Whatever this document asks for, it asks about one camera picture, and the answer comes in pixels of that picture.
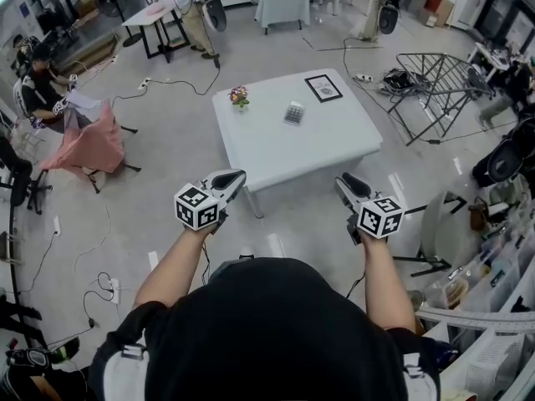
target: power strip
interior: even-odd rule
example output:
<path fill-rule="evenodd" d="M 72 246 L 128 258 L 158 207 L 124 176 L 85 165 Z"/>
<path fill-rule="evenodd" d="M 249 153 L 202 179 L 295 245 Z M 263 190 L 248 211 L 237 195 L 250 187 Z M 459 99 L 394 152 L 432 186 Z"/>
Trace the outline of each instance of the power strip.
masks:
<path fill-rule="evenodd" d="M 114 296 L 111 298 L 111 302 L 119 304 L 119 294 L 120 294 L 120 284 L 119 279 L 111 278 L 110 279 L 111 289 L 113 290 Z"/>
<path fill-rule="evenodd" d="M 152 80 L 152 78 L 145 78 L 145 80 L 143 80 L 143 83 L 137 87 L 137 90 L 143 90 L 144 88 L 146 88 L 147 84 L 149 83 L 149 80 Z"/>

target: framed picture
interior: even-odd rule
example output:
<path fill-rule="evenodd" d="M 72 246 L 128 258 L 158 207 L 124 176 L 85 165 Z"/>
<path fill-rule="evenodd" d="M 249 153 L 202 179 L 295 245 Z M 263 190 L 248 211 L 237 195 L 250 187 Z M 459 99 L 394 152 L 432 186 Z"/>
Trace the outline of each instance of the framed picture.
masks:
<path fill-rule="evenodd" d="M 342 93 L 334 85 L 331 79 L 329 79 L 327 74 L 310 77 L 304 81 L 307 82 L 307 85 L 311 88 L 312 92 L 314 92 L 314 95 L 316 95 L 316 98 L 320 103 L 343 97 Z"/>

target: paper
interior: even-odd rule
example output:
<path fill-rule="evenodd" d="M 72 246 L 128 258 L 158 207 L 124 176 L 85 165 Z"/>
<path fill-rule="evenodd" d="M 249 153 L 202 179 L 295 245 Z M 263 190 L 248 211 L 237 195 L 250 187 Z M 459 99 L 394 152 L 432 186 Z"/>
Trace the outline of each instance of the paper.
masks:
<path fill-rule="evenodd" d="M 91 99 L 86 96 L 83 96 L 76 89 L 73 90 L 67 96 L 67 102 L 71 103 L 75 107 L 79 107 L 80 109 L 87 109 L 87 110 L 95 109 L 96 107 L 99 107 L 101 104 L 101 101 L 97 101 L 96 99 Z"/>

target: box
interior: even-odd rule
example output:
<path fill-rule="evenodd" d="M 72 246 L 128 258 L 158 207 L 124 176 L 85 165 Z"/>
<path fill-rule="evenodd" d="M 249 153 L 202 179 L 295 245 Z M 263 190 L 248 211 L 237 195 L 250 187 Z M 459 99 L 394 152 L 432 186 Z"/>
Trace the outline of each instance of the box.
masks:
<path fill-rule="evenodd" d="M 441 5 L 436 10 L 436 26 L 439 28 L 446 25 L 447 20 L 450 18 L 451 11 L 454 4 L 449 0 L 442 0 Z"/>
<path fill-rule="evenodd" d="M 436 15 L 423 8 L 418 13 L 418 20 L 427 27 L 435 27 Z"/>

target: floor outlet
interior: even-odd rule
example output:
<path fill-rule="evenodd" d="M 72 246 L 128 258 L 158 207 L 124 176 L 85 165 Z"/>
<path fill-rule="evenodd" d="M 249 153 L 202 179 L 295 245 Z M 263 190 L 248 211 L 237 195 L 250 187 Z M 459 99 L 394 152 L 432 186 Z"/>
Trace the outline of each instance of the floor outlet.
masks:
<path fill-rule="evenodd" d="M 61 235 L 61 226 L 59 225 L 59 216 L 53 218 L 53 228 L 56 231 L 56 236 Z"/>

